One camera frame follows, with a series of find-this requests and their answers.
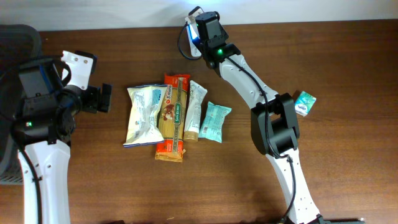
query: white wall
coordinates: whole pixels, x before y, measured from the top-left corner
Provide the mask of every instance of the white wall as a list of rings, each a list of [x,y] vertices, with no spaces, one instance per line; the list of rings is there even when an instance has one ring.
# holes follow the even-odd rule
[[[1,0],[0,24],[38,30],[181,26],[197,5],[222,24],[398,18],[398,0]]]

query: brown table surface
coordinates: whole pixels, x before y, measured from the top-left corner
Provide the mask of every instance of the brown table surface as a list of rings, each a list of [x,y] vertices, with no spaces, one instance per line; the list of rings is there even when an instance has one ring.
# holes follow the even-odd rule
[[[230,41],[271,88],[317,97],[298,116],[300,160],[327,219],[398,223],[398,20],[226,26]],[[204,61],[185,60],[180,27],[41,32],[45,54],[98,56],[90,84],[113,84],[109,114],[80,113],[72,137],[72,223],[275,221],[284,197],[270,162],[251,141],[250,111]],[[223,143],[185,144],[183,163],[155,161],[154,146],[123,148],[126,88],[190,73],[203,103],[229,106]],[[23,222],[22,186],[0,186],[0,222]]]

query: red and gold package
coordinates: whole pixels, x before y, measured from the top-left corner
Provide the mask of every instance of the red and gold package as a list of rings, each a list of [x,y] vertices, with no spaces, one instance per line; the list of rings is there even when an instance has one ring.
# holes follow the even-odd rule
[[[156,145],[155,159],[182,162],[182,139],[190,75],[164,75],[166,90],[159,118],[164,143]]]

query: white tube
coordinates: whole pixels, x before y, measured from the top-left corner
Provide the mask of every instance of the white tube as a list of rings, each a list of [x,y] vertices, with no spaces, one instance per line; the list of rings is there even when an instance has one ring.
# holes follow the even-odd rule
[[[207,90],[194,81],[190,82],[190,96],[185,118],[184,141],[197,142],[200,128],[201,103]]]

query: teal pouch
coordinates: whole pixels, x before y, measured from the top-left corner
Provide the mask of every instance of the teal pouch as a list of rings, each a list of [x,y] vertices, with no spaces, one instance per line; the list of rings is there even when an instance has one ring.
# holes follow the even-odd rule
[[[211,102],[207,104],[205,120],[200,128],[199,138],[207,138],[222,143],[221,129],[225,117],[232,111],[231,108],[214,105]]]

